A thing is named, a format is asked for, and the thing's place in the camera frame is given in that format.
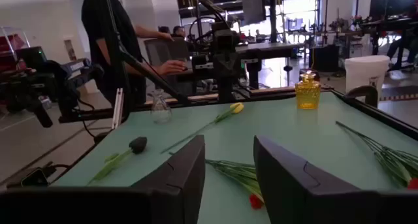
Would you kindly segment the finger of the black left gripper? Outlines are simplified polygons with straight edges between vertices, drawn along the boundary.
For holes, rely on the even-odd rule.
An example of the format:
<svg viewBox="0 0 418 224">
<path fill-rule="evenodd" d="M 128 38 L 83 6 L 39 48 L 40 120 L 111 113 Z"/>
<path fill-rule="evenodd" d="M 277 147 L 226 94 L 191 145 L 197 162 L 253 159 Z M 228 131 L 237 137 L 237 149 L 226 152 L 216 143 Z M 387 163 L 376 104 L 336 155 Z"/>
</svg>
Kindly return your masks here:
<svg viewBox="0 0 418 224">
<path fill-rule="evenodd" d="M 228 61 L 223 56 L 215 57 L 215 78 L 218 84 L 229 77 Z"/>
<path fill-rule="evenodd" d="M 233 82 L 237 82 L 240 79 L 242 72 L 242 63 L 239 56 L 229 57 L 229 76 Z"/>
</svg>

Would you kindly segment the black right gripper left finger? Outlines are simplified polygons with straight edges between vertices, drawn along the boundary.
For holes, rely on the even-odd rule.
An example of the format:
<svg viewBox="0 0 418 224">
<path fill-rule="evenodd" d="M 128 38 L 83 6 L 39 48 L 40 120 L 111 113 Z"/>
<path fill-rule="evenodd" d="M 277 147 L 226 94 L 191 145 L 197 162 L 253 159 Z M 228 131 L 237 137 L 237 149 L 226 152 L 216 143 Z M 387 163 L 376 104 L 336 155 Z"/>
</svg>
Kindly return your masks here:
<svg viewBox="0 0 418 224">
<path fill-rule="evenodd" d="M 0 224 L 197 224 L 205 141 L 192 138 L 129 187 L 32 187 L 0 193 Z"/>
</svg>

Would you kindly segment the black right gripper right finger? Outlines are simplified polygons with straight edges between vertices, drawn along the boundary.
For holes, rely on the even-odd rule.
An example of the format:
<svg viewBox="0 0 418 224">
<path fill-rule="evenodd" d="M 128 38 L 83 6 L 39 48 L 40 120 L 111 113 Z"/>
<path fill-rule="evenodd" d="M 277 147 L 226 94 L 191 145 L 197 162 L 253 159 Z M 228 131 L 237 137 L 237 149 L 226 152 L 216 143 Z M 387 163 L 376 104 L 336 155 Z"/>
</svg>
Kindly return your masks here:
<svg viewBox="0 0 418 224">
<path fill-rule="evenodd" d="M 416 212 L 418 191 L 360 189 L 263 136 L 253 158 L 271 224 L 389 224 Z"/>
</svg>

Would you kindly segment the yellow tulip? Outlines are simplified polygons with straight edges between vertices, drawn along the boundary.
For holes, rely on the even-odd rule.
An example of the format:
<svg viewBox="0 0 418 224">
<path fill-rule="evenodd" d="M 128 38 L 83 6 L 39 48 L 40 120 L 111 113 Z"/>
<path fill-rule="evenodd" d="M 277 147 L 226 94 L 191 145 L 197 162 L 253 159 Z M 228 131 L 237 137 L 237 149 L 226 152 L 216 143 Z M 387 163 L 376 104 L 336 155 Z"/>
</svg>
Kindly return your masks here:
<svg viewBox="0 0 418 224">
<path fill-rule="evenodd" d="M 199 129 L 197 129 L 195 132 L 191 133 L 190 135 L 186 136 L 185 138 L 175 142 L 173 145 L 169 146 L 168 148 L 165 148 L 164 150 L 161 151 L 161 153 L 168 152 L 169 150 L 179 146 L 181 143 L 183 143 L 183 142 L 185 142 L 189 139 L 192 139 L 194 136 L 203 132 L 209 126 L 220 123 L 221 121 L 226 120 L 227 118 L 230 118 L 232 115 L 239 114 L 241 111 L 243 111 L 243 109 L 244 109 L 244 104 L 243 103 L 232 104 L 226 112 L 216 116 L 211 122 L 207 123 L 206 125 L 202 126 Z"/>
</svg>

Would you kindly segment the black tulip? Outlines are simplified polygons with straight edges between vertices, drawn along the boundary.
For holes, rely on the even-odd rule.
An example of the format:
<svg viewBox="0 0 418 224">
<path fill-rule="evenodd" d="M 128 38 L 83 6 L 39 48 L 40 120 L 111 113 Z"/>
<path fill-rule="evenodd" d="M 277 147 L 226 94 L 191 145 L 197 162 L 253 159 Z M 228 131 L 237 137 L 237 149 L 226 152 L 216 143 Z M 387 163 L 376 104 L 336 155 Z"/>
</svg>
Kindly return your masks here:
<svg viewBox="0 0 418 224">
<path fill-rule="evenodd" d="M 116 170 L 124 160 L 126 160 L 132 154 L 140 154 L 144 151 L 147 145 L 148 139 L 146 137 L 138 137 L 129 143 L 129 148 L 123 153 L 113 153 L 104 160 L 104 167 L 94 175 L 94 177 L 88 182 L 91 185 L 95 182 L 99 182 L 106 178 L 111 172 Z"/>
</svg>

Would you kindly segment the yellow glass vase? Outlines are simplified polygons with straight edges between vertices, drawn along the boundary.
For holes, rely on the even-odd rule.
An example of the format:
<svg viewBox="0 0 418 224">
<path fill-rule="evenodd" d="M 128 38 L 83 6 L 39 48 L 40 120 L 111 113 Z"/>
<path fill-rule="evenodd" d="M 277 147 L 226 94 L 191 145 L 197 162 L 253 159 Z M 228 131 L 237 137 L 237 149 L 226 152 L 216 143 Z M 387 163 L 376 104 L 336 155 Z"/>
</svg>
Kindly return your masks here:
<svg viewBox="0 0 418 224">
<path fill-rule="evenodd" d="M 298 109 L 315 110 L 319 105 L 321 84 L 315 80 L 316 73 L 307 71 L 300 75 L 301 81 L 295 84 Z"/>
</svg>

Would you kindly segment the dark hanging panel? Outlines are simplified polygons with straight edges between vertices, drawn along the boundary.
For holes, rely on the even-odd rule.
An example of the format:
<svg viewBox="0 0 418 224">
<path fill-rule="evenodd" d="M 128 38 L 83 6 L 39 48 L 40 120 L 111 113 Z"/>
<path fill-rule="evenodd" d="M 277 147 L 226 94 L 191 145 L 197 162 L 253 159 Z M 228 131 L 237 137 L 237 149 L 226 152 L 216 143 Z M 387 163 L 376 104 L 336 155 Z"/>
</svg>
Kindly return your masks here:
<svg viewBox="0 0 418 224">
<path fill-rule="evenodd" d="M 246 25 L 258 24 L 265 20 L 265 0 L 242 0 Z"/>
</svg>

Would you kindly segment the black box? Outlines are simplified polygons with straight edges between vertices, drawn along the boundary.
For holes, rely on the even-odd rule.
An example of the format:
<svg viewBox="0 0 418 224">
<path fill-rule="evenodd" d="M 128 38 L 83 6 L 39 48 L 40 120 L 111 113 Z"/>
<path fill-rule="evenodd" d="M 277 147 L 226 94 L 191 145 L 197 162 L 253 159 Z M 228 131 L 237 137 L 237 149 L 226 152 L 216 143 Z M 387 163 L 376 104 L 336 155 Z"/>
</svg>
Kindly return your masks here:
<svg viewBox="0 0 418 224">
<path fill-rule="evenodd" d="M 339 68 L 339 47 L 330 44 L 310 48 L 309 68 L 319 72 L 336 72 Z"/>
</svg>

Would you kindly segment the white plastic bucket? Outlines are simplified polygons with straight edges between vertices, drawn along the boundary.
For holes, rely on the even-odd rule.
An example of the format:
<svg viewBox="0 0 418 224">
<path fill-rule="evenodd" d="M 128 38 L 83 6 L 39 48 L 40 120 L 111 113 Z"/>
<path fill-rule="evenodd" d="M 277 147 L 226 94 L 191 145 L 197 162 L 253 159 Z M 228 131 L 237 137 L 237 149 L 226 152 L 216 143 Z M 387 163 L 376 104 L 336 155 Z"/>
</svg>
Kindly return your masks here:
<svg viewBox="0 0 418 224">
<path fill-rule="evenodd" d="M 345 60 L 346 92 L 360 86 L 374 86 L 381 97 L 385 73 L 389 69 L 389 57 L 362 56 Z"/>
</svg>

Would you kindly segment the black desk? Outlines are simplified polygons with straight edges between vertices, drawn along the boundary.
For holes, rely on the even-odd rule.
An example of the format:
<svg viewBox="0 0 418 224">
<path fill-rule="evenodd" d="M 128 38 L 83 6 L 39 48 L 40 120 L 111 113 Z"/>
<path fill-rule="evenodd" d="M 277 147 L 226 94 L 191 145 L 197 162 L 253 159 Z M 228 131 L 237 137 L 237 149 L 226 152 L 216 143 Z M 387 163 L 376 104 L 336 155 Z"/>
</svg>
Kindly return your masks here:
<svg viewBox="0 0 418 224">
<path fill-rule="evenodd" d="M 374 22 L 366 22 L 360 25 L 360 28 L 364 34 L 369 34 L 372 39 L 372 54 L 378 55 L 379 44 L 378 39 L 384 31 L 401 31 L 402 44 L 398 49 L 398 59 L 394 65 L 392 65 L 388 72 L 399 71 L 402 69 L 410 69 L 413 65 L 406 65 L 402 62 L 404 45 L 406 43 L 407 30 L 412 28 L 418 28 L 418 19 L 413 18 L 397 18 L 392 20 L 378 20 Z"/>
</svg>

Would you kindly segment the black handheld device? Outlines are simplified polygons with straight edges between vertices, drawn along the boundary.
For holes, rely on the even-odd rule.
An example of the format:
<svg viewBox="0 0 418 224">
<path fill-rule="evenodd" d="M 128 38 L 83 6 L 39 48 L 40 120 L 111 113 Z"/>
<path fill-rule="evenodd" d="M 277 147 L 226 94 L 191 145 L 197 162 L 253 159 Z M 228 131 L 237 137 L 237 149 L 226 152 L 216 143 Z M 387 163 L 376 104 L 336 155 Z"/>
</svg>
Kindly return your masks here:
<svg viewBox="0 0 418 224">
<path fill-rule="evenodd" d="M 49 182 L 43 169 L 37 167 L 29 168 L 22 172 L 20 185 L 22 187 L 46 187 L 49 185 Z"/>
</svg>

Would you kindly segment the black monitor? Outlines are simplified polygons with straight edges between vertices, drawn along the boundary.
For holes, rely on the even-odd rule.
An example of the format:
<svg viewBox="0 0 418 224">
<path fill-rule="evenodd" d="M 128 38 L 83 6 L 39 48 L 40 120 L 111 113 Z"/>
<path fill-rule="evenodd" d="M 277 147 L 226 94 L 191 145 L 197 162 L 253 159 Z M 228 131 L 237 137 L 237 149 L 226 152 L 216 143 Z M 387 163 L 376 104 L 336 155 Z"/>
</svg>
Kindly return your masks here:
<svg viewBox="0 0 418 224">
<path fill-rule="evenodd" d="M 415 11 L 415 0 L 370 0 L 369 17 L 376 21 L 391 16 L 410 15 Z"/>
</svg>

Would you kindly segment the black machine with white label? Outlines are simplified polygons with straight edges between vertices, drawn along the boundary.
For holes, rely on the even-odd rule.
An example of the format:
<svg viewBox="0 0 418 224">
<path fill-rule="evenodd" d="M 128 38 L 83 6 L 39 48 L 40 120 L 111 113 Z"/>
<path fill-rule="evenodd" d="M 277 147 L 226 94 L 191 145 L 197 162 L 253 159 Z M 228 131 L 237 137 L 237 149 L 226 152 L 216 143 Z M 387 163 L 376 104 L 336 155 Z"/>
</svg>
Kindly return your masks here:
<svg viewBox="0 0 418 224">
<path fill-rule="evenodd" d="M 78 121 L 84 113 L 76 107 L 82 102 L 78 88 L 103 77 L 100 65 L 77 59 L 60 64 L 48 60 L 40 46 L 16 50 L 11 69 L 0 72 L 0 103 L 10 113 L 27 110 L 34 113 L 40 124 L 53 125 L 44 103 L 58 104 L 61 119 Z"/>
</svg>

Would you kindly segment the red storage rack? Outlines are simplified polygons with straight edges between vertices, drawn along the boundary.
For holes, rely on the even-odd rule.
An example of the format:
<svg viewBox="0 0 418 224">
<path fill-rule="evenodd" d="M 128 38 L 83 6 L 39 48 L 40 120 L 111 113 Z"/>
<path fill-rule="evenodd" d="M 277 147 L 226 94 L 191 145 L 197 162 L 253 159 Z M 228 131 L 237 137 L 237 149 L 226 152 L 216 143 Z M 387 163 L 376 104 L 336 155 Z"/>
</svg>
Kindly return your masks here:
<svg viewBox="0 0 418 224">
<path fill-rule="evenodd" d="M 23 29 L 0 26 L 0 72 L 25 69 L 26 65 L 24 61 L 18 59 L 16 51 L 30 46 Z"/>
</svg>

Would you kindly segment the white metal bracket bar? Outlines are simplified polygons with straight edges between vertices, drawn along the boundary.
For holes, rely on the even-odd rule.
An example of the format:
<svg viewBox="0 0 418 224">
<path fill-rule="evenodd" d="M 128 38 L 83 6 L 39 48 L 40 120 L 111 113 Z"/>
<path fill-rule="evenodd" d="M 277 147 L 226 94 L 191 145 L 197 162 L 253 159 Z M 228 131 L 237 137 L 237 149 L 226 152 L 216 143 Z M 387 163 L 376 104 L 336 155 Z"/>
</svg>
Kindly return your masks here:
<svg viewBox="0 0 418 224">
<path fill-rule="evenodd" d="M 122 114 L 123 114 L 123 100 L 124 100 L 123 88 L 118 88 L 116 92 L 114 113 L 112 117 L 112 130 L 117 129 L 120 126 Z"/>
</svg>

